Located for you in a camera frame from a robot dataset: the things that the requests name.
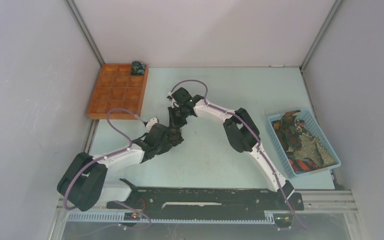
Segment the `black gold floral tie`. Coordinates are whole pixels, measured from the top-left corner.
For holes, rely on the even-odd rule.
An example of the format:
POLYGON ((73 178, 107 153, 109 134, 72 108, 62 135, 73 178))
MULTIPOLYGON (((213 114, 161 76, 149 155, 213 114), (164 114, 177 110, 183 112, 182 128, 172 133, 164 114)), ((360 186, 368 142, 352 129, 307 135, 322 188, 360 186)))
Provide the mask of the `black gold floral tie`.
POLYGON ((170 128, 167 137, 168 144, 172 148, 180 145, 184 141, 182 137, 182 130, 178 127, 170 128))

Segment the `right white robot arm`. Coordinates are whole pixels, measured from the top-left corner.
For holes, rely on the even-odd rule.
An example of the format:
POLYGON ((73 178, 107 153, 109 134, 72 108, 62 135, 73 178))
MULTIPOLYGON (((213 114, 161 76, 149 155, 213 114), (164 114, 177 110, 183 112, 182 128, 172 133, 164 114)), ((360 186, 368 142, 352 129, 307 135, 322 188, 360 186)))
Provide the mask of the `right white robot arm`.
POLYGON ((267 155, 260 138, 260 131, 244 108, 232 110, 216 105, 205 96, 191 96, 181 87, 168 93, 171 101, 169 110, 180 127, 184 126, 189 116, 207 118, 222 124, 230 146, 239 153, 248 154, 261 170, 268 189, 272 191, 271 204, 277 209, 284 209, 291 202, 295 188, 276 168, 267 155))

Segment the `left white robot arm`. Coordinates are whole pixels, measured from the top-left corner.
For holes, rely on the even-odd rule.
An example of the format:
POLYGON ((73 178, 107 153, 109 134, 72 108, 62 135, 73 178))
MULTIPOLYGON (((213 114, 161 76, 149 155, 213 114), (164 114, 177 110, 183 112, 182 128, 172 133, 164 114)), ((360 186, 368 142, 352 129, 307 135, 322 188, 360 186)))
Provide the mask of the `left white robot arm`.
POLYGON ((57 184, 66 210, 84 212, 97 204, 115 201, 125 208, 136 206, 138 194, 132 191, 134 186, 128 180, 114 181, 113 175, 167 153, 183 141, 180 128, 165 126, 156 117, 144 125, 146 132, 136 139, 128 138, 124 147, 95 156, 86 152, 75 156, 57 184))

